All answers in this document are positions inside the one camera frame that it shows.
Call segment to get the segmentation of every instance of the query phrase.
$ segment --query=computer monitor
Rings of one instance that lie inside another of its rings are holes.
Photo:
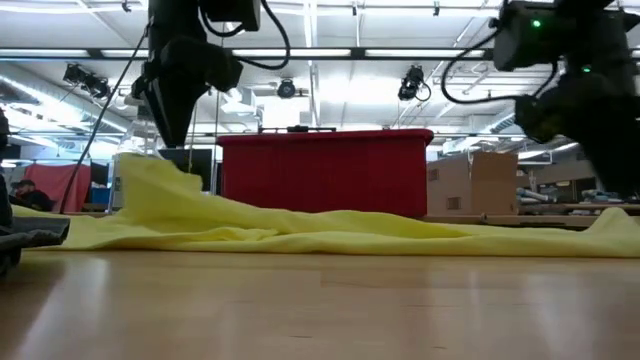
[[[211,168],[213,151],[211,149],[164,149],[163,158],[173,162],[180,171],[199,175],[202,179],[202,191],[211,191]]]

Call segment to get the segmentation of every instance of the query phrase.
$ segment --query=cardboard box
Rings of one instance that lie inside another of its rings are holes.
[[[428,214],[515,215],[518,156],[475,152],[427,167]]]

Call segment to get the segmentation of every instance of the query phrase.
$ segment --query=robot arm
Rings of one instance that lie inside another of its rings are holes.
[[[167,147],[184,146],[196,101],[210,86],[236,87],[243,69],[230,51],[207,42],[199,14],[257,30],[259,11],[257,0],[149,1],[149,59],[133,96],[144,100]]]
[[[240,22],[257,31],[261,2],[272,15],[264,0],[149,1],[149,59],[133,94],[144,99],[167,147],[184,146],[195,103],[210,86],[227,91],[242,73],[228,50],[207,43],[198,15],[211,31],[208,21]],[[493,61],[498,70],[513,71],[562,59],[566,72],[557,86],[517,97],[515,122],[538,142],[560,134],[579,142],[607,190],[630,195],[640,190],[640,167],[615,159],[640,154],[634,145],[640,138],[637,68],[626,38],[640,17],[604,10],[611,2],[505,0],[493,22]],[[447,95],[444,79],[446,74],[441,84]]]

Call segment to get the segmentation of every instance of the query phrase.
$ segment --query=spotlight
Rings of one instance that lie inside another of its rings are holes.
[[[97,77],[96,74],[81,68],[78,64],[67,65],[62,80],[70,85],[80,86],[82,90],[96,99],[106,97],[111,91],[107,79]]]
[[[88,73],[86,71],[80,68],[80,65],[69,64],[67,65],[67,70],[64,72],[62,80],[69,83],[70,85],[76,86],[84,82],[87,74]]]
[[[400,90],[398,91],[398,99],[401,101],[409,101],[415,99],[418,95],[418,91],[420,90],[421,85],[425,85],[424,83],[424,72],[422,71],[421,66],[411,66],[411,69],[407,71],[407,75],[402,79],[402,83],[400,85]]]
[[[109,86],[107,79],[99,79],[93,74],[89,75],[84,84],[80,87],[82,90],[89,92],[91,97],[96,99],[102,99],[109,95]]]
[[[293,80],[283,79],[278,86],[278,96],[282,99],[291,99],[296,95],[296,87],[293,85]]]

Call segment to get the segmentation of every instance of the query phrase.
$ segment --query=wooden table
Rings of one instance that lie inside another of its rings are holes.
[[[638,359],[640,262],[28,252],[0,359]]]

